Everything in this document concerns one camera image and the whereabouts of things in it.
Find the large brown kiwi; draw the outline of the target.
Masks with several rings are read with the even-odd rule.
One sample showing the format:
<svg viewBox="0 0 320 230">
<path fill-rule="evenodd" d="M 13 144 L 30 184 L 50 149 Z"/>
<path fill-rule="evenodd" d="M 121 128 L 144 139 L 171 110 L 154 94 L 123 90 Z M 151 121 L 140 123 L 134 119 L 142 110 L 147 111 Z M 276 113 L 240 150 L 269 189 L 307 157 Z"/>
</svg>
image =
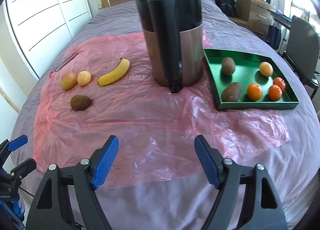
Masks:
<svg viewBox="0 0 320 230">
<path fill-rule="evenodd" d="M 85 110 L 91 106 L 92 100 L 84 95 L 75 95 L 71 98 L 70 105 L 75 111 Z"/>
</svg>

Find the tangerine front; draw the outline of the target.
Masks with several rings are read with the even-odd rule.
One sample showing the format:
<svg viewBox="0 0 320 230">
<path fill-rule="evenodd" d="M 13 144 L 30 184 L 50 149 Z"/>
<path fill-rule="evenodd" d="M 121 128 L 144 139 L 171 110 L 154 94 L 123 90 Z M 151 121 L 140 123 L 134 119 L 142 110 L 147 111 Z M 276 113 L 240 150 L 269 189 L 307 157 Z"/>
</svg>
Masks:
<svg viewBox="0 0 320 230">
<path fill-rule="evenodd" d="M 263 96 L 263 90 L 259 84 L 251 83 L 247 87 L 246 94 L 250 100 L 258 101 Z"/>
</svg>

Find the yellow banana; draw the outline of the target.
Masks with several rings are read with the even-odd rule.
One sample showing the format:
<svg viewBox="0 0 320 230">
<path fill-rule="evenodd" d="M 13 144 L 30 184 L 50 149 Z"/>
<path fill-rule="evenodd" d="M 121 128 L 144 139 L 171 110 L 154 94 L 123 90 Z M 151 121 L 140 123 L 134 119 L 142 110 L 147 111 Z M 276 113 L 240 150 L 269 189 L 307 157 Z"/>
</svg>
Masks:
<svg viewBox="0 0 320 230">
<path fill-rule="evenodd" d="M 120 80 L 129 70 L 130 61 L 125 58 L 121 58 L 119 65 L 109 73 L 106 73 L 98 78 L 97 83 L 100 86 L 110 85 Z"/>
</svg>

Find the small tangerine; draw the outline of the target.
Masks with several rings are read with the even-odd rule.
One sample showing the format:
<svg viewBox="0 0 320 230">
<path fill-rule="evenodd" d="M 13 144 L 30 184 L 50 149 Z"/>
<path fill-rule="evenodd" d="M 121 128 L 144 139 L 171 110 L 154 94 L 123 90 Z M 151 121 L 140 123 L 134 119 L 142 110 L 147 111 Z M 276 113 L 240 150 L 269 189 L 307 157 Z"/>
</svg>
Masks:
<svg viewBox="0 0 320 230">
<path fill-rule="evenodd" d="M 274 85 L 277 85 L 278 87 L 280 87 L 280 89 L 282 90 L 282 92 L 284 92 L 285 89 L 286 89 L 286 83 L 285 83 L 285 81 L 284 81 L 281 77 L 276 77 L 276 78 L 273 80 L 273 84 L 274 84 Z"/>
</svg>

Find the cracked pale yellow fruit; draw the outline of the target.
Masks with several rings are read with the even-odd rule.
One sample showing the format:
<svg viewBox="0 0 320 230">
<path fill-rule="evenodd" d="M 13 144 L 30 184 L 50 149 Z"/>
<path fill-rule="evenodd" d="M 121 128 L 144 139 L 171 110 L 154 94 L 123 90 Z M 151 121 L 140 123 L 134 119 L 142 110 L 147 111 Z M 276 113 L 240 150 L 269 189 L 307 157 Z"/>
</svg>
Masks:
<svg viewBox="0 0 320 230">
<path fill-rule="evenodd" d="M 268 62 L 262 62 L 259 65 L 260 73 L 265 77 L 271 77 L 273 75 L 273 67 Z"/>
</svg>

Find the red green apple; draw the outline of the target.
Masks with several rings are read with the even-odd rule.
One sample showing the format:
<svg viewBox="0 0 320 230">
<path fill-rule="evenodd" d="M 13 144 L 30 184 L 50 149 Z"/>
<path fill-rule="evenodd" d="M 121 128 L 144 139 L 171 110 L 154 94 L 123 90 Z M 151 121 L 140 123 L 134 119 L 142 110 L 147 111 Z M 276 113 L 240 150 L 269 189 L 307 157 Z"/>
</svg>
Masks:
<svg viewBox="0 0 320 230">
<path fill-rule="evenodd" d="M 74 72 L 66 72 L 63 74 L 60 85 L 64 90 L 69 90 L 77 83 L 77 74 Z"/>
</svg>

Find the small pale yellow fruit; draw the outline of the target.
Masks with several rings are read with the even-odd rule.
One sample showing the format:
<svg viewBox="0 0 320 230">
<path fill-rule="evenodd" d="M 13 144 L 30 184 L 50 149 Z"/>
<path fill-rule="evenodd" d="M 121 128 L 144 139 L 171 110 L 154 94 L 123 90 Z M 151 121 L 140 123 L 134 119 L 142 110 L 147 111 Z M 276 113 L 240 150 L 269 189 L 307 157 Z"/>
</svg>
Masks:
<svg viewBox="0 0 320 230">
<path fill-rule="evenodd" d="M 81 71 L 78 74 L 77 82 L 80 86 L 86 86 L 92 80 L 92 75 L 89 71 Z"/>
</svg>

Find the pink plastic sheet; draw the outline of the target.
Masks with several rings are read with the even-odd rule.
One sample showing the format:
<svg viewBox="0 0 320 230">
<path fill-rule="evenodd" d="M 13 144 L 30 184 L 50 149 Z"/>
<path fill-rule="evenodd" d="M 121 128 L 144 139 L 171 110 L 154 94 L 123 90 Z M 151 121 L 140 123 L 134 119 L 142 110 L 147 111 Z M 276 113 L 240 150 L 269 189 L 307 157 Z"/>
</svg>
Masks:
<svg viewBox="0 0 320 230">
<path fill-rule="evenodd" d="M 194 139 L 203 135 L 225 157 L 238 162 L 257 157 L 289 140 L 283 116 L 250 109 L 221 112 L 214 108 L 208 74 L 173 94 L 156 83 L 141 33 L 95 37 L 72 43 L 62 54 L 78 55 L 63 69 L 45 77 L 34 122 L 33 158 L 40 171 L 52 163 L 77 164 L 117 136 L 119 151 L 106 180 L 108 188 L 169 181 L 201 171 Z M 130 61 L 118 81 L 100 86 L 97 80 L 114 70 L 121 58 Z M 89 71 L 86 86 L 69 90 L 60 82 L 66 72 Z M 75 95 L 92 100 L 75 111 Z"/>
</svg>

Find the white wardrobe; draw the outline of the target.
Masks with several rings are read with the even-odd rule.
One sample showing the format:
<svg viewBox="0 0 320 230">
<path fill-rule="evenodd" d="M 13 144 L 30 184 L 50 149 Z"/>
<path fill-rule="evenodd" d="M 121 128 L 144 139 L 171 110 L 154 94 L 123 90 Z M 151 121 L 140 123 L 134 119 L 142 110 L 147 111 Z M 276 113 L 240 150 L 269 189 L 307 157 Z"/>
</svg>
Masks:
<svg viewBox="0 0 320 230">
<path fill-rule="evenodd" d="M 4 0 L 1 94 L 19 112 L 35 83 L 88 23 L 87 0 Z"/>
</svg>

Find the grey office chair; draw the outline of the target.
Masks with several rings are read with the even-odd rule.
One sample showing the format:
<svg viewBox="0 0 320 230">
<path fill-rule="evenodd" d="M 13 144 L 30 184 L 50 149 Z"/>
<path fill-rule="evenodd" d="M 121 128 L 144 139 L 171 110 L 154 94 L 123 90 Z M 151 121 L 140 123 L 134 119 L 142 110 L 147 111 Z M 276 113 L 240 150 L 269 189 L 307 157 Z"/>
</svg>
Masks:
<svg viewBox="0 0 320 230">
<path fill-rule="evenodd" d="M 292 17 L 290 35 L 282 58 L 292 67 L 301 83 L 313 89 L 310 96 L 313 99 L 319 88 L 319 80 L 316 77 L 319 36 L 305 19 L 295 15 Z"/>
</svg>

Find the dark blue bag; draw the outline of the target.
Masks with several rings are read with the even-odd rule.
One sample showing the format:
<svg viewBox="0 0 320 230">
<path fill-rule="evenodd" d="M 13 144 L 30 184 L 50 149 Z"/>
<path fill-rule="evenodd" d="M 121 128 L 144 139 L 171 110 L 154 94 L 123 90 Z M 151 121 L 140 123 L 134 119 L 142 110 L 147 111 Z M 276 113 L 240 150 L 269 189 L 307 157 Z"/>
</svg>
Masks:
<svg viewBox="0 0 320 230">
<path fill-rule="evenodd" d="M 268 28 L 265 42 L 274 50 L 278 50 L 281 42 L 281 26 L 280 23 L 274 22 Z"/>
</svg>

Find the desk by window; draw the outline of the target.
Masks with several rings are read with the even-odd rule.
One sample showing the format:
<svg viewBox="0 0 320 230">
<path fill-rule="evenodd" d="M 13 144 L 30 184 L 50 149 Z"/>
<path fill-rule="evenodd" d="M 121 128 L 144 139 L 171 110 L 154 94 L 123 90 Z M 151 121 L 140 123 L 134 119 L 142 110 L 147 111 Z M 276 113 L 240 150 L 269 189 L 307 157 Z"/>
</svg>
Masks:
<svg viewBox="0 0 320 230">
<path fill-rule="evenodd" d="M 292 19 L 283 15 L 280 10 L 268 10 L 272 15 L 274 21 L 278 22 L 283 27 L 287 28 L 288 30 L 291 29 Z"/>
</svg>

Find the wooden drawer cabinet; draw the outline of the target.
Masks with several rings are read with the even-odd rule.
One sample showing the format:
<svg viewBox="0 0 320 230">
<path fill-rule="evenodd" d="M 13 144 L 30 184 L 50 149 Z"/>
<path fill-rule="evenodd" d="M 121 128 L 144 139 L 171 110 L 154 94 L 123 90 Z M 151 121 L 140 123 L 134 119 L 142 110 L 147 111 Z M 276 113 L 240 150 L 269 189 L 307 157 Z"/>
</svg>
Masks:
<svg viewBox="0 0 320 230">
<path fill-rule="evenodd" d="M 262 0 L 236 0 L 237 16 L 228 18 L 265 40 L 273 20 L 271 9 L 272 5 Z"/>
</svg>

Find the black and copper kettle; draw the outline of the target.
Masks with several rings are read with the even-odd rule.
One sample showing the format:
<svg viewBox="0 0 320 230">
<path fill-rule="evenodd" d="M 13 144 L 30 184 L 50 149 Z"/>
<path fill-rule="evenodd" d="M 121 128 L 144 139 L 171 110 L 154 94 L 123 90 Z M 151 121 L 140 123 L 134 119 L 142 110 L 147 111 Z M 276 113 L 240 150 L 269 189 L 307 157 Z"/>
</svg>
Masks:
<svg viewBox="0 0 320 230">
<path fill-rule="evenodd" d="M 154 79 L 172 93 L 203 73 L 201 0 L 135 0 Z"/>
</svg>

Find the black backpack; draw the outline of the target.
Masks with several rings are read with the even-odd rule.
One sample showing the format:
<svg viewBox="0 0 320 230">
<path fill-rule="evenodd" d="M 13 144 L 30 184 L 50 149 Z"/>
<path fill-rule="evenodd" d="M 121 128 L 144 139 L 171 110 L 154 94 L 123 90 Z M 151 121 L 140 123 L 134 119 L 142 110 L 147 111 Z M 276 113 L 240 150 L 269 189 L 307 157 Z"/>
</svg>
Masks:
<svg viewBox="0 0 320 230">
<path fill-rule="evenodd" d="M 235 0 L 215 0 L 216 5 L 228 17 L 237 17 Z"/>
</svg>

